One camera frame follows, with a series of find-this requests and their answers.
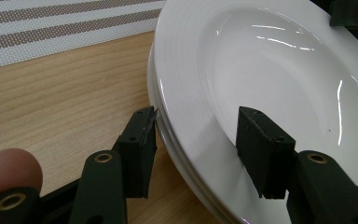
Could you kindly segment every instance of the black clamp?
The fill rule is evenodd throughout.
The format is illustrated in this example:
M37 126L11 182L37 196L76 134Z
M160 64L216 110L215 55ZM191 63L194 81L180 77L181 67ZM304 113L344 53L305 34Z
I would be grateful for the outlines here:
M0 224L127 223L126 198L147 198L156 147L153 106L136 111L112 150L86 159L82 176L39 198L36 189L0 193Z
M259 193L284 199L296 224L358 224L358 186L320 152L295 152L296 141L261 111L240 107L236 147Z

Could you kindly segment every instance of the ceramic dish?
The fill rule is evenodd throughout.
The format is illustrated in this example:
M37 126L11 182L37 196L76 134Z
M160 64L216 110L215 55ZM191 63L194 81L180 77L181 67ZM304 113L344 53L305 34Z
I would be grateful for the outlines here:
M163 8L149 95L176 166L217 217L290 222L285 201L258 198L237 156L240 105L274 119L296 151L335 158L358 185L358 42L328 21L305 0L182 0Z

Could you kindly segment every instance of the wood grain surface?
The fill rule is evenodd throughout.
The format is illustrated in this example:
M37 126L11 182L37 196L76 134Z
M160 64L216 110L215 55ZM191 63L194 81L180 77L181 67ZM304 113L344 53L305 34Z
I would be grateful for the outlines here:
M40 161L42 195L80 177L91 153L109 149L131 114L149 105L154 33L0 67L0 150ZM217 223L177 172L158 138L149 199L129 199L129 223Z

